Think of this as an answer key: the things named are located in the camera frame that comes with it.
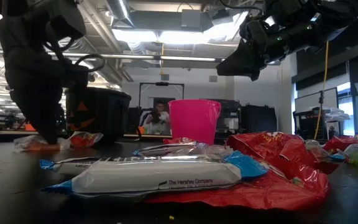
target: table surface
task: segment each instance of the table surface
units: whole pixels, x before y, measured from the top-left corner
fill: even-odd
[[[214,208],[203,203],[117,204],[108,199],[80,199],[47,194],[38,189],[69,179],[39,168],[40,159],[131,156],[156,145],[122,142],[99,149],[62,152],[13,152],[13,143],[0,143],[0,223],[358,223],[358,167],[341,164],[329,176],[331,192],[324,205],[309,211]]]

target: black pumpkin bucket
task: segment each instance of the black pumpkin bucket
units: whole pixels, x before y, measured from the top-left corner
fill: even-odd
[[[131,96],[116,90],[87,87],[66,92],[67,134],[103,133],[102,143],[124,135]]]

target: window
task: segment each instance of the window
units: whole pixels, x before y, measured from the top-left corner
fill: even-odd
[[[351,118],[342,122],[343,135],[354,136],[354,115],[352,96],[339,98],[339,109],[347,113]]]
[[[350,94],[351,83],[347,82],[337,87],[339,109],[347,113],[351,118],[341,123],[343,135],[354,136],[353,99]]]

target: ceiling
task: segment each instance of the ceiling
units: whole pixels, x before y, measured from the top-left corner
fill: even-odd
[[[83,16],[87,34],[79,40],[76,47],[69,49],[70,52],[79,53],[125,53],[133,54],[133,50],[129,48],[126,41],[117,40],[111,27],[111,13],[109,12],[107,1],[113,0],[79,0],[79,10]],[[220,5],[218,0],[127,0],[130,7],[131,16],[133,13],[149,13],[150,15],[159,15],[158,13],[170,13],[172,15],[181,15],[183,9],[191,9],[206,15],[209,20],[220,9],[225,9]],[[258,4],[255,0],[231,0],[232,5],[236,4]],[[147,54],[153,55],[170,55],[170,56],[192,56],[192,57],[208,57],[208,58],[226,58],[236,50],[238,41],[238,27],[242,22],[239,11],[228,11],[230,19],[233,18],[231,26],[218,27],[213,33],[214,39],[204,42],[192,43],[192,38],[185,44],[156,44],[155,42],[141,42]],[[158,24],[165,21],[164,17],[153,21]],[[151,30],[161,37],[161,30]],[[159,61],[141,61],[141,60],[118,60],[108,58],[108,65],[101,71],[94,73],[95,81],[89,83],[90,86],[98,86],[103,88],[111,88],[112,86],[121,86],[122,82],[136,81],[136,75],[131,76],[130,69],[126,68],[160,68]],[[88,62],[89,66],[93,66],[97,62]],[[6,100],[9,99],[9,91],[6,88],[7,83],[4,77],[4,63],[2,55],[0,55],[0,96]],[[216,63],[212,62],[183,62],[183,61],[164,61],[165,68],[201,68],[215,69]]]

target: blue candy wrapper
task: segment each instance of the blue candy wrapper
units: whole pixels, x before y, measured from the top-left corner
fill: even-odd
[[[233,152],[223,160],[238,167],[241,170],[242,179],[260,177],[267,173],[267,169],[264,166],[240,151]]]
[[[341,153],[333,154],[329,157],[334,161],[345,161],[345,157]]]

